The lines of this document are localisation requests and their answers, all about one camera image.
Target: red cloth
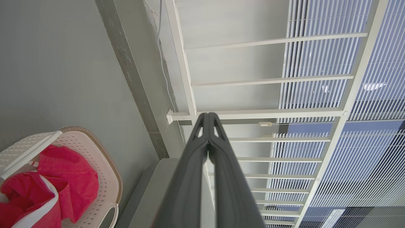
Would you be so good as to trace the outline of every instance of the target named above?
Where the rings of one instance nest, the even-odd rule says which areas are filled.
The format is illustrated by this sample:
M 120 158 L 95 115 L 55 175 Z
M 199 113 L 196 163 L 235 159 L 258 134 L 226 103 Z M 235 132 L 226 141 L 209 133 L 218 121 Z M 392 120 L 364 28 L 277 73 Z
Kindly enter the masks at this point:
M 59 228 L 65 218 L 76 223 L 97 197 L 97 173 L 86 159 L 65 146 L 50 145 L 40 153 L 38 173 L 16 174 L 1 186 L 10 202 L 0 204 L 0 228 L 11 227 L 54 197 L 39 174 L 55 186 L 59 200 L 35 228 Z
M 1 192 L 10 200 L 0 203 L 0 227 L 10 228 L 29 213 L 39 209 L 55 197 L 36 172 L 19 173 L 8 178 Z M 61 227 L 59 202 L 36 224 L 34 228 Z
M 76 223 L 97 198 L 97 172 L 86 159 L 65 146 L 49 145 L 39 155 L 38 173 L 59 192 L 62 220 Z

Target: electrical wire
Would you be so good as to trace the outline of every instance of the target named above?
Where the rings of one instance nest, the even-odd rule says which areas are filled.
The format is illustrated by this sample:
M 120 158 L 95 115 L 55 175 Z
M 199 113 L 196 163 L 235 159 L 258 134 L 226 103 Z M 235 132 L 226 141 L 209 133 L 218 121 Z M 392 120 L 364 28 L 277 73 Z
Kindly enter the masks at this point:
M 164 72 L 164 68 L 163 68 L 163 56 L 162 56 L 162 51 L 160 50 L 160 38 L 159 38 L 160 37 L 160 25 L 161 24 L 162 24 L 162 0 L 160 0 L 159 29 L 158 29 L 158 38 L 157 38 L 156 42 L 158 43 L 158 49 L 159 49 L 159 54 L 160 54 L 160 66 L 162 67 L 164 80 L 166 81 L 167 94 L 169 95 L 170 103 L 173 106 L 173 111 L 176 112 L 175 105 L 173 104 L 172 96 L 170 96 L 170 92 L 169 92 L 169 82 L 167 81 L 166 73 Z M 178 121 L 177 121 L 177 125 L 179 126 L 181 139 L 184 142 L 184 137 L 183 137 L 183 134 L 182 134 L 181 128 L 180 128 L 180 123 Z

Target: basket handle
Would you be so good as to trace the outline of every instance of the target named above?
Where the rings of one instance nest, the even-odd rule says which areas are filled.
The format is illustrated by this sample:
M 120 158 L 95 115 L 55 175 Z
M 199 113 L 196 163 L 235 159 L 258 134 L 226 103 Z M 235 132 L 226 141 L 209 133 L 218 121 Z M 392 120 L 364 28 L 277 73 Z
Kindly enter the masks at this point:
M 112 205 L 105 212 L 105 214 L 104 214 L 102 220 L 100 221 L 98 227 L 101 226 L 101 224 L 104 221 L 105 217 L 107 216 L 108 212 L 110 212 L 110 210 L 113 209 L 113 208 L 114 208 L 114 217 L 113 217 L 113 220 L 111 221 L 111 224 L 110 224 L 109 228 L 113 228 L 115 226 L 115 224 L 117 223 L 117 220 L 118 220 L 118 203 L 112 203 Z

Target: concrete wall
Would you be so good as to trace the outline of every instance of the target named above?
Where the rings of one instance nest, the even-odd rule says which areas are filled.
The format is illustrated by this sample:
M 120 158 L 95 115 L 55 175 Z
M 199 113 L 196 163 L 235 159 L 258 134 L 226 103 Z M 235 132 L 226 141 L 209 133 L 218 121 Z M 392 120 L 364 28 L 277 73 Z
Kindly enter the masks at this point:
M 31 134 L 85 127 L 117 164 L 125 206 L 158 157 L 94 1 L 1 1 L 0 31 L 0 151 Z
M 170 125 L 166 118 L 174 109 L 167 91 L 168 87 L 172 94 L 170 80 L 166 83 L 143 1 L 96 0 L 96 4 L 159 158 L 180 157 L 185 142 L 178 125 Z
M 201 183 L 201 228 L 214 228 L 216 227 L 215 206 L 212 204 L 208 179 L 203 176 Z

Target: white plastic basket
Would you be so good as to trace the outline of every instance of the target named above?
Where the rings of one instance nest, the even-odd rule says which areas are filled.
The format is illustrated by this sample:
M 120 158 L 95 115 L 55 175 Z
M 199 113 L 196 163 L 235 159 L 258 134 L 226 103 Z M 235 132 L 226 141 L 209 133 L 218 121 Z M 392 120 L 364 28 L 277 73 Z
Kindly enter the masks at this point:
M 80 153 L 98 175 L 97 198 L 77 223 L 65 219 L 62 228 L 98 228 L 112 208 L 115 212 L 110 228 L 114 227 L 122 196 L 121 176 L 104 146 L 83 127 L 65 127 L 55 132 L 35 134 L 11 145 L 0 152 L 0 178 L 5 180 L 50 144 L 66 146 Z

